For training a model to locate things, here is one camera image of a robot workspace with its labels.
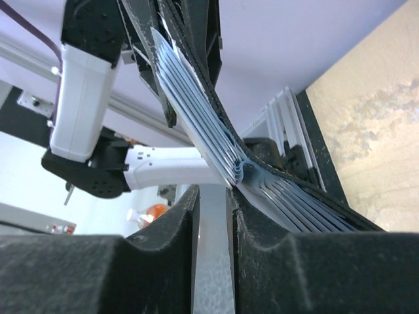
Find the bottle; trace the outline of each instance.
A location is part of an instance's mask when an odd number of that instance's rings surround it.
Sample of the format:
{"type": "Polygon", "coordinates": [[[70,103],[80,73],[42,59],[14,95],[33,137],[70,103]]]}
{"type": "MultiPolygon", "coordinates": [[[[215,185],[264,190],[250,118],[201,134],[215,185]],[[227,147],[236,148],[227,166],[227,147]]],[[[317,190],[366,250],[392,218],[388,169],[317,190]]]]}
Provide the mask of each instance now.
{"type": "Polygon", "coordinates": [[[142,229],[163,215],[169,208],[166,204],[156,204],[141,212],[130,209],[126,215],[126,220],[136,222],[138,228],[142,229]]]}

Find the purple cable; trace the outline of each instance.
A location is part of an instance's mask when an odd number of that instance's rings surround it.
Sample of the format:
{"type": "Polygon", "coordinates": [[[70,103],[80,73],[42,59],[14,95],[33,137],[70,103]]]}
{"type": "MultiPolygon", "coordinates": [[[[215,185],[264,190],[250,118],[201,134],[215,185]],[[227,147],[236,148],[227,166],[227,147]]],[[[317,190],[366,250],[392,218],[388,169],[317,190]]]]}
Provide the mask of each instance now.
{"type": "MultiPolygon", "coordinates": [[[[14,20],[17,24],[22,26],[28,32],[30,32],[33,36],[38,38],[44,44],[46,44],[49,49],[53,51],[53,53],[57,56],[59,61],[58,70],[62,73],[63,68],[63,60],[61,58],[61,50],[57,47],[54,42],[49,39],[42,31],[37,29],[33,24],[31,24],[28,20],[26,20],[22,15],[17,13],[10,5],[8,5],[4,0],[0,0],[0,10],[2,10],[7,16],[9,16],[12,20],[14,20]]],[[[54,115],[52,117],[52,121],[55,125],[56,123],[56,113],[58,108],[58,98],[60,97],[60,86],[61,86],[61,76],[58,76],[58,90],[56,92],[55,97],[55,108],[54,108],[54,115]]]]}

